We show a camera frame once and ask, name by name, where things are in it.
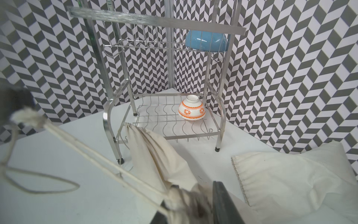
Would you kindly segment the cream cloth bag at back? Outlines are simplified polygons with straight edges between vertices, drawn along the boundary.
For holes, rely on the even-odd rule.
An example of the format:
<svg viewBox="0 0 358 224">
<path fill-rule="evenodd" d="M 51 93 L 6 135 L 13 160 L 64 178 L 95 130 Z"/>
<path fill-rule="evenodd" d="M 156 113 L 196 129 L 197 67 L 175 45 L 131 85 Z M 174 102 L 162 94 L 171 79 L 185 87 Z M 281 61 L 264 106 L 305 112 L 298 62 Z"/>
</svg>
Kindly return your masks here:
<svg viewBox="0 0 358 224">
<path fill-rule="evenodd" d="M 263 224 L 302 218 L 322 205 L 358 221 L 358 182 L 340 142 L 301 154 L 251 152 L 231 162 L 245 202 Z"/>
</svg>

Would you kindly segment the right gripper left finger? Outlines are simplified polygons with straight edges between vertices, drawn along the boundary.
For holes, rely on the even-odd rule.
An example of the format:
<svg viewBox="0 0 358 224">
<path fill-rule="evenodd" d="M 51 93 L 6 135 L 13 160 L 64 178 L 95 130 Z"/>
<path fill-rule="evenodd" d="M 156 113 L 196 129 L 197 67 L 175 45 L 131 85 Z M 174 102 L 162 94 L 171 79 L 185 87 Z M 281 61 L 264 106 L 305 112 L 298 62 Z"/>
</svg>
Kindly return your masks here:
<svg viewBox="0 0 358 224">
<path fill-rule="evenodd" d="M 168 220 L 165 215 L 160 213 L 159 211 L 155 213 L 153 219 L 150 224 L 168 224 Z"/>
</svg>

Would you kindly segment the cream drawstring soil bag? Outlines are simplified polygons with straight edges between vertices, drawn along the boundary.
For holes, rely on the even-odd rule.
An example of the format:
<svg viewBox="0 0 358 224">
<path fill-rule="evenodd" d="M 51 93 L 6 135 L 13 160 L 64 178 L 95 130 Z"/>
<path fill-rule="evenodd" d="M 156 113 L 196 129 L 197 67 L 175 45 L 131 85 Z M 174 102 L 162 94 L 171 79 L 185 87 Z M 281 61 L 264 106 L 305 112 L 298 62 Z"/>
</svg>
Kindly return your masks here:
<svg viewBox="0 0 358 224">
<path fill-rule="evenodd" d="M 13 113 L 10 122 L 45 128 L 103 173 L 165 215 L 168 223 L 214 224 L 213 186 L 206 188 L 199 185 L 187 162 L 162 136 L 144 128 L 126 125 L 129 149 L 137 170 L 137 174 L 133 175 L 29 107 Z M 255 222 L 242 201 L 233 202 L 245 224 Z"/>
</svg>

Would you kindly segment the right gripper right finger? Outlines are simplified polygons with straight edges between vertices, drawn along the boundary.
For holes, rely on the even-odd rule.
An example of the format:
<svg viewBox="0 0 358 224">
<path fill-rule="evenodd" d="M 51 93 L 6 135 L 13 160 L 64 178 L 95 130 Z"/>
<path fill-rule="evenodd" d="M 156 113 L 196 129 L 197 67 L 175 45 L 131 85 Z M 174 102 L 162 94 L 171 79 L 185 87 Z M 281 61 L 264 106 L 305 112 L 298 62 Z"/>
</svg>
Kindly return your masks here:
<svg viewBox="0 0 358 224">
<path fill-rule="evenodd" d="M 213 182 L 213 220 L 215 224 L 244 224 L 222 182 Z"/>
</svg>

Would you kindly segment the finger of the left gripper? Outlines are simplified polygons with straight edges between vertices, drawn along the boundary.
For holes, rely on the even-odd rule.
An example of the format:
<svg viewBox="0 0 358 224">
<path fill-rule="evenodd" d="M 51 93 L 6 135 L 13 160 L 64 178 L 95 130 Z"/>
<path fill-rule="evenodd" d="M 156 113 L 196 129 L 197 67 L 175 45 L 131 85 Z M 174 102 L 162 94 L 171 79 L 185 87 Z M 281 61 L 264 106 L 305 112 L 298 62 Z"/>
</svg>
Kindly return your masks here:
<svg viewBox="0 0 358 224">
<path fill-rule="evenodd" d="M 10 123 L 11 115 L 25 107 L 35 108 L 32 93 L 13 84 L 1 84 L 1 126 Z"/>
</svg>

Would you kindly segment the blue bowl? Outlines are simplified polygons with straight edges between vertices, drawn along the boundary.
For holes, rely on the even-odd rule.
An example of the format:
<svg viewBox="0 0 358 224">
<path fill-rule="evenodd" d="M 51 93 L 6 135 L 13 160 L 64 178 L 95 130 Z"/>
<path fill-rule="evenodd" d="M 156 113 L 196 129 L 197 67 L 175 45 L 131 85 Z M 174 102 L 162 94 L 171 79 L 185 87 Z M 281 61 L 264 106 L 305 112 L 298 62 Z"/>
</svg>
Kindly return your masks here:
<svg viewBox="0 0 358 224">
<path fill-rule="evenodd" d="M 185 46 L 205 52 L 227 51 L 227 38 L 224 34 L 206 31 L 190 30 L 185 39 Z"/>
</svg>

